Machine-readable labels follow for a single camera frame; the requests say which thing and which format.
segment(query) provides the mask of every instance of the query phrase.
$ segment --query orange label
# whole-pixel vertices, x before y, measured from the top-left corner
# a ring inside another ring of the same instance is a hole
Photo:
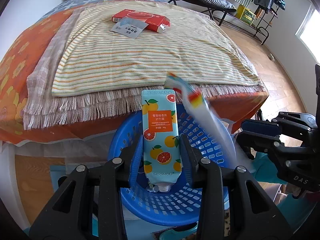
[[[148,111],[150,132],[172,132],[171,111]]]

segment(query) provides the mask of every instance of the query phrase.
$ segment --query striped blanket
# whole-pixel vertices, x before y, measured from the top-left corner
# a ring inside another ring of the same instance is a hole
[[[134,9],[168,17],[165,33],[137,39],[110,31],[112,15]],[[252,64],[214,23],[170,4],[121,1],[88,8],[73,28],[53,81],[52,95],[163,85],[167,71],[190,83],[253,86]]]

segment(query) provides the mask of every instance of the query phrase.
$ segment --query window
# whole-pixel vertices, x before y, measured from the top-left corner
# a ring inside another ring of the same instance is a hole
[[[296,35],[320,63],[320,14],[312,4]]]

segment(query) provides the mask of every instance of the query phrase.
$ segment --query hand cream tube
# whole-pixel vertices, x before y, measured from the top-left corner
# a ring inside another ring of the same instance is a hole
[[[143,90],[141,98],[144,171],[160,192],[168,192],[181,174],[175,92]]]

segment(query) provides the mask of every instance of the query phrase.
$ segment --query folded blanket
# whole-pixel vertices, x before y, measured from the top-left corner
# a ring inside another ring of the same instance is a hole
[[[117,3],[117,1],[109,1],[103,4],[112,3]],[[85,7],[92,6],[96,6],[96,4],[86,5]],[[68,36],[85,7],[75,9],[73,15],[62,24],[43,53],[34,72],[28,76],[28,101],[23,114],[25,130],[45,128],[57,124],[85,122],[138,111],[141,110],[141,91],[143,89],[163,88],[163,86],[139,87],[70,97],[53,97],[51,95],[53,79]],[[208,19],[207,15],[186,10]],[[245,87],[240,85],[194,84],[193,86],[198,87],[206,98],[233,93],[266,91],[262,85]]]
[[[110,31],[112,15],[126,8],[164,15],[171,27],[161,34],[144,30],[136,39]],[[169,70],[189,83],[260,84],[251,63],[214,21],[175,5],[131,0],[83,12],[68,38],[52,95],[163,85]]]

